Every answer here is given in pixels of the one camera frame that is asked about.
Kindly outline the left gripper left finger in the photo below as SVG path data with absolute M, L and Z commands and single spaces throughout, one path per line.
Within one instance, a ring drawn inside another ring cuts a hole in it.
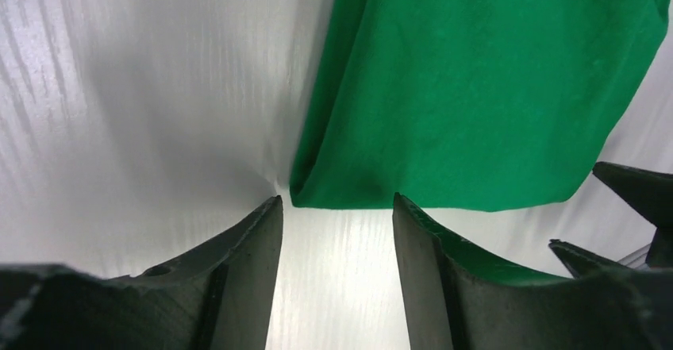
M 4 349 L 263 349 L 283 238 L 275 196 L 141 275 L 58 264 L 1 268 Z

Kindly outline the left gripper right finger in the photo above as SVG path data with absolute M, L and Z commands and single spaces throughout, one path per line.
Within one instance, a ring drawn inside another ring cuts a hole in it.
M 550 275 L 479 247 L 401 194 L 393 204 L 412 348 L 671 348 L 671 271 Z

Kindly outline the green t shirt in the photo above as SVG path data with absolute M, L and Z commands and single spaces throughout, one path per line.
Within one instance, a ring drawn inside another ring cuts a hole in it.
M 671 0 L 334 0 L 294 206 L 568 200 L 663 42 Z

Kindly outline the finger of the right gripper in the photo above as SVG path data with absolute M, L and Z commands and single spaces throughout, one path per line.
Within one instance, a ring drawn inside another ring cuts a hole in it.
M 592 174 L 655 227 L 672 227 L 672 174 L 608 162 Z
M 623 264 L 599 256 L 566 241 L 552 239 L 548 247 L 574 278 L 598 271 L 628 270 Z

